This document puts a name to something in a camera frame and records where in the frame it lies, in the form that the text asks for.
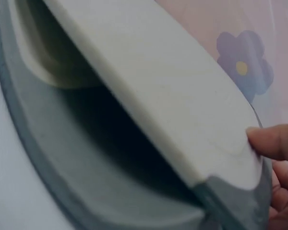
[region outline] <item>finger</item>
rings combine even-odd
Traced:
[[[281,187],[276,173],[272,172],[272,202],[271,206],[281,212],[288,205],[288,190]]]
[[[273,170],[279,180],[280,186],[288,190],[288,162],[273,162]]]
[[[247,135],[254,149],[266,157],[288,161],[288,124],[270,128],[248,128]]]
[[[275,208],[270,207],[270,209],[269,209],[269,219],[275,218],[277,216],[277,214],[278,214],[278,211]]]
[[[288,207],[270,219],[268,230],[288,230]]]

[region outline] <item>flower petal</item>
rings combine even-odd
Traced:
[[[260,62],[260,74],[255,77],[256,79],[256,94],[264,94],[272,85],[274,80],[274,73],[272,67],[264,59]]]
[[[254,31],[246,30],[237,37],[238,46],[249,58],[262,58],[264,55],[264,44],[260,36]]]
[[[223,32],[216,40],[216,48],[221,56],[231,56],[235,54],[236,38],[228,32]]]

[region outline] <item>flower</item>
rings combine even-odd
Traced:
[[[264,94],[271,86],[272,67],[263,58],[264,45],[253,31],[243,31],[238,37],[223,32],[216,42],[220,54],[217,62],[252,103],[255,95]]]

